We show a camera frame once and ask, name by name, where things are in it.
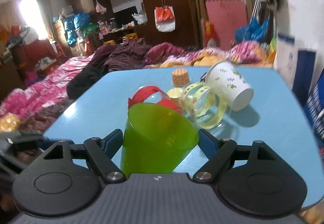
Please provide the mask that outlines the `green plastic cup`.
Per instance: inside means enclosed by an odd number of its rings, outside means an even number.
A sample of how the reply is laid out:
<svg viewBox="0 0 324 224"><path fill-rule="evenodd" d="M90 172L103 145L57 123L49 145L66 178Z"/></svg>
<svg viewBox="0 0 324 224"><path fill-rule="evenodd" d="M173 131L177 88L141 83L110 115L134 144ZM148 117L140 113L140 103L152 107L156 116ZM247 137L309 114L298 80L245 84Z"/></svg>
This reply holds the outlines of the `green plastic cup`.
<svg viewBox="0 0 324 224"><path fill-rule="evenodd" d="M198 130L163 105L137 103L127 113L121 170L130 174L169 174L198 144Z"/></svg>

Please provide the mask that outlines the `yellow patterned clear cup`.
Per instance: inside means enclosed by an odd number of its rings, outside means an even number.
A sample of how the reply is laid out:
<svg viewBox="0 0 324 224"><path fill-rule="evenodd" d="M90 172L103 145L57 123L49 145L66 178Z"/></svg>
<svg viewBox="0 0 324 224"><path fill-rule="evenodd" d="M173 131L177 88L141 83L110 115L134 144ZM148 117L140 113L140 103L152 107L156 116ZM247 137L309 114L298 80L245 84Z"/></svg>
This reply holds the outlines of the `yellow patterned clear cup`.
<svg viewBox="0 0 324 224"><path fill-rule="evenodd" d="M201 129L212 129L221 123L227 110L227 97L205 82L181 89L180 105Z"/></svg>

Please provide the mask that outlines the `white paper cup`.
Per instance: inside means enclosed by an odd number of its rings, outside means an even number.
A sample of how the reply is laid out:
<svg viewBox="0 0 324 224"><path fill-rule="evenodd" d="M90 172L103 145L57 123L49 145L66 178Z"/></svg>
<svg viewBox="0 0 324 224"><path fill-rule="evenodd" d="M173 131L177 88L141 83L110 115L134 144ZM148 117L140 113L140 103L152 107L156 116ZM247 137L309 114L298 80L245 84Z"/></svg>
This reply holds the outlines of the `white paper cup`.
<svg viewBox="0 0 324 224"><path fill-rule="evenodd" d="M240 111L247 107L254 96L250 84L228 61L214 64L208 70L205 82L219 97L225 96L227 105L233 111Z"/></svg>

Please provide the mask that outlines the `red striped clear cup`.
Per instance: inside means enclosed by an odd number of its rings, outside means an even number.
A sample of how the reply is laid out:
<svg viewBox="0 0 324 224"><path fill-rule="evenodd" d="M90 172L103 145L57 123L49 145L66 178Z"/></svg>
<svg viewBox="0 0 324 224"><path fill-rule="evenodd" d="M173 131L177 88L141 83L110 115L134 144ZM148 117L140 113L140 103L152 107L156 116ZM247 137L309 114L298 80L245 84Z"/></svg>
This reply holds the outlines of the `red striped clear cup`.
<svg viewBox="0 0 324 224"><path fill-rule="evenodd" d="M183 110L176 103L174 103L170 97L157 86L142 86L128 99L127 108L138 103L153 103L165 106L180 114L183 114Z"/></svg>

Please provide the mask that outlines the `yellow dotted cupcake liner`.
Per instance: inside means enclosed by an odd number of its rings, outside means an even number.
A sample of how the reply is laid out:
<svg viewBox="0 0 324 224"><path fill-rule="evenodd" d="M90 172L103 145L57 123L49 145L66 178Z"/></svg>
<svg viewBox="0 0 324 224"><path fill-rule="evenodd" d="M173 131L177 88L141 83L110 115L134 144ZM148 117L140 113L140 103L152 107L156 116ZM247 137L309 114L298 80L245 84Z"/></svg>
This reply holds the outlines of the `yellow dotted cupcake liner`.
<svg viewBox="0 0 324 224"><path fill-rule="evenodd" d="M183 88L175 87L175 88L168 90L167 96L171 100L179 100L182 95L182 91L183 91Z"/></svg>

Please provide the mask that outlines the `dark dotted cupcake liner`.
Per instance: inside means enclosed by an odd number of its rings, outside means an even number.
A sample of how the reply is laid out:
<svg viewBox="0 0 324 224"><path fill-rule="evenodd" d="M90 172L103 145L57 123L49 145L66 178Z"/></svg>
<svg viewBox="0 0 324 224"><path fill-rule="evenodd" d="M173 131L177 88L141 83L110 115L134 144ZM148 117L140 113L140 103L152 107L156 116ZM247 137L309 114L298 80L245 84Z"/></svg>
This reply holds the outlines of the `dark dotted cupcake liner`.
<svg viewBox="0 0 324 224"><path fill-rule="evenodd" d="M203 75L200 77L201 82L205 82L207 73L203 73Z"/></svg>

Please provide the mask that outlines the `orange dotted cupcake liner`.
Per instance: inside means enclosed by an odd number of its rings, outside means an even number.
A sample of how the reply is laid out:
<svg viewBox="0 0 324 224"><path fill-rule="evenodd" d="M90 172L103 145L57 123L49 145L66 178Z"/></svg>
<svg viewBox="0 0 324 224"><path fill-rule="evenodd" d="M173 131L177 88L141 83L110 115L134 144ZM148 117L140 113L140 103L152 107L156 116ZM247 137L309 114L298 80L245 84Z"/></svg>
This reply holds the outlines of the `orange dotted cupcake liner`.
<svg viewBox="0 0 324 224"><path fill-rule="evenodd" d="M172 84L175 87L183 87L190 83L190 77L186 69L175 69L172 72Z"/></svg>

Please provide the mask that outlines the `floral orange pink blanket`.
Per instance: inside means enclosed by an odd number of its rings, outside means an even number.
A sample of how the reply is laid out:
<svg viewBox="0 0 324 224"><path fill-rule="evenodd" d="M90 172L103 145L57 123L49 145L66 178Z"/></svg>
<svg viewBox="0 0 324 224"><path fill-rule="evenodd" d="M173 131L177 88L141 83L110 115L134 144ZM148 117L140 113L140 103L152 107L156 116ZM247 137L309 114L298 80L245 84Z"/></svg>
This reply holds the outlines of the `floral orange pink blanket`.
<svg viewBox="0 0 324 224"><path fill-rule="evenodd" d="M276 44L261 44L245 41L229 50L206 47L196 51L186 51L171 43L162 43L151 48L144 57L145 68L173 68L178 66L213 66L221 61L234 65L248 65L272 68L276 55Z"/></svg>

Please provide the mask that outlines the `white blue paper bag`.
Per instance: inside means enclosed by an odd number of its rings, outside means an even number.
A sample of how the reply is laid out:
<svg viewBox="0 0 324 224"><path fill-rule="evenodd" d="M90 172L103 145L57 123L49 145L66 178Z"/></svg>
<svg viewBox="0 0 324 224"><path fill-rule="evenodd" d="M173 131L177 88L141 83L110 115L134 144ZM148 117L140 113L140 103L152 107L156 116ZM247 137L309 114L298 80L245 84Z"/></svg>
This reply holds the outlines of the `white blue paper bag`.
<svg viewBox="0 0 324 224"><path fill-rule="evenodd" d="M277 34L274 69L300 105L305 105L308 99L315 63L316 50L310 44L282 33Z"/></svg>

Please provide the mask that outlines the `blue plastic bag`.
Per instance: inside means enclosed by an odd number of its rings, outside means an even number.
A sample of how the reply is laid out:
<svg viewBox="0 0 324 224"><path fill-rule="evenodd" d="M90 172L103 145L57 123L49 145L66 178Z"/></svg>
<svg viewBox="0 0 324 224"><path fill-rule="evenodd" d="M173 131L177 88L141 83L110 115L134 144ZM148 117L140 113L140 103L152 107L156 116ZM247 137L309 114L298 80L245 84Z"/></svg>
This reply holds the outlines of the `blue plastic bag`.
<svg viewBox="0 0 324 224"><path fill-rule="evenodd" d="M237 43L245 41L262 41L267 35L269 19L265 19L261 24L256 17L252 17L250 23L235 30L234 39Z"/></svg>

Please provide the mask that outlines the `pink foam mat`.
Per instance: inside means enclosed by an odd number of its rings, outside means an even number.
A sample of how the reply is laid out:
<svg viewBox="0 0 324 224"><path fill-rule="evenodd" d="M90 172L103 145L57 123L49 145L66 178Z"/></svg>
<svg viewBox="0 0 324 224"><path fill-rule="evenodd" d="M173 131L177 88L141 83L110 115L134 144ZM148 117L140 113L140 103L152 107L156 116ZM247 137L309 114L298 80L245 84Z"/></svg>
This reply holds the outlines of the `pink foam mat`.
<svg viewBox="0 0 324 224"><path fill-rule="evenodd" d="M247 25L245 3L242 0L207 0L209 21L214 25L217 45L223 50L232 48L235 31Z"/></svg>

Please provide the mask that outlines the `orange white hanging bag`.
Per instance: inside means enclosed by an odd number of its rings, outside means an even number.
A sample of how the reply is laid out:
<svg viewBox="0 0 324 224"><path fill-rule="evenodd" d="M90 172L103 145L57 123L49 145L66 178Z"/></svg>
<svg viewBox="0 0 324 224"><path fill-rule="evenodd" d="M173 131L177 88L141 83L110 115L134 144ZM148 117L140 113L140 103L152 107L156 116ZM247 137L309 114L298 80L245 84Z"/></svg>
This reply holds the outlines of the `orange white hanging bag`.
<svg viewBox="0 0 324 224"><path fill-rule="evenodd" d="M159 32L173 32L176 28L176 19L172 6L166 4L166 0L161 0L161 6L156 6L154 10L155 27Z"/></svg>

